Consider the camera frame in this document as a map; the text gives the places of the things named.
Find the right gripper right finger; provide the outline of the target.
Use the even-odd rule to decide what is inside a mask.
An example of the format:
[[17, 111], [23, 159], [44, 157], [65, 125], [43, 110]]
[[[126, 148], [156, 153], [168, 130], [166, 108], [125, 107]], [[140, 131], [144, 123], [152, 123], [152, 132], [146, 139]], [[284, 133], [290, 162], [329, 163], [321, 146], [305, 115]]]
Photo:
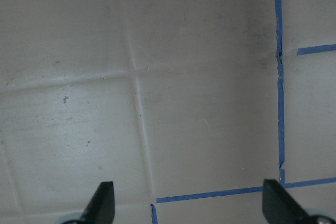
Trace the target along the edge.
[[335, 224], [330, 217], [308, 214], [275, 179], [265, 179], [262, 188], [262, 212], [269, 224]]

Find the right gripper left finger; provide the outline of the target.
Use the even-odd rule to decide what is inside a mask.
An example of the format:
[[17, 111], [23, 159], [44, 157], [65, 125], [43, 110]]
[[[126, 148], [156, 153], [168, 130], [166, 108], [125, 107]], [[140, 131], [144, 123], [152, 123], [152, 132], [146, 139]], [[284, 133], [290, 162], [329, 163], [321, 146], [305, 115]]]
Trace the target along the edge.
[[81, 216], [63, 223], [112, 224], [115, 218], [113, 181], [101, 182]]

